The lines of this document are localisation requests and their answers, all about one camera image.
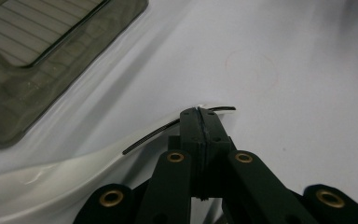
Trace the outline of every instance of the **black plastic part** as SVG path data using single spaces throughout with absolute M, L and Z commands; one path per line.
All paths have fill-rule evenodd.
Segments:
M 338 189 L 326 185 L 309 186 L 303 198 L 308 209 L 321 223 L 358 223 L 358 203 Z
M 220 119 L 212 110 L 190 108 L 180 115 L 180 137 L 171 137 L 168 149 L 191 154 L 192 196 L 206 200 L 222 197 L 222 166 L 231 142 Z
M 189 223 L 190 171 L 191 157 L 185 151 L 162 153 L 134 223 Z
M 119 191 L 123 198 L 117 205 L 105 207 L 100 203 L 101 197 L 109 191 Z M 91 194 L 85 205 L 77 214 L 74 224 L 126 224 L 131 219 L 134 196 L 132 190 L 123 185 L 110 184 L 97 189 Z
M 233 151 L 228 164 L 230 186 L 237 188 L 227 190 L 227 197 L 239 200 L 252 223 L 318 223 L 255 154 Z
M 229 199 L 223 199 L 222 201 L 222 209 L 223 213 L 226 216 L 228 224 L 250 224 L 252 223 L 251 218 L 248 213 L 245 211 L 243 206 L 235 201 L 231 201 Z

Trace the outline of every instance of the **white surface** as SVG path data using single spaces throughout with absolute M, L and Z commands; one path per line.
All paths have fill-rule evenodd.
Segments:
M 96 151 L 204 102 L 239 109 L 223 118 L 228 134 L 287 188 L 323 183 L 358 202 L 358 1 L 151 0 L 25 138 L 0 151 L 0 174 Z M 152 149 L 101 185 L 141 183 Z M 131 170 L 140 160 L 145 169 Z M 85 200 L 30 222 L 71 223 Z

